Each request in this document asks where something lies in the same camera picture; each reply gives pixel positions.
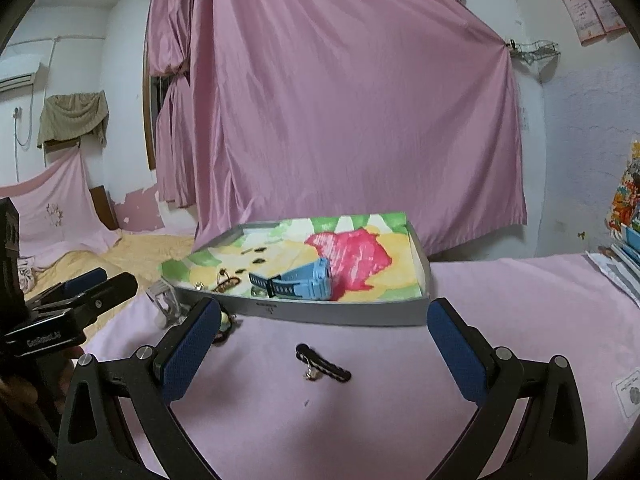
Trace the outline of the person's left hand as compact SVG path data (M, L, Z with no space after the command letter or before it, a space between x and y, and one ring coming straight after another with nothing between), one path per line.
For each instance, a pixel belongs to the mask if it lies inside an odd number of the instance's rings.
M76 346L62 352L64 366L58 372L56 387L53 389L53 405L58 414L62 414L65 408L66 394L70 388L75 362L85 354L83 348ZM21 377L9 377L1 379L1 402L9 408L24 408L33 406L38 401L38 389Z

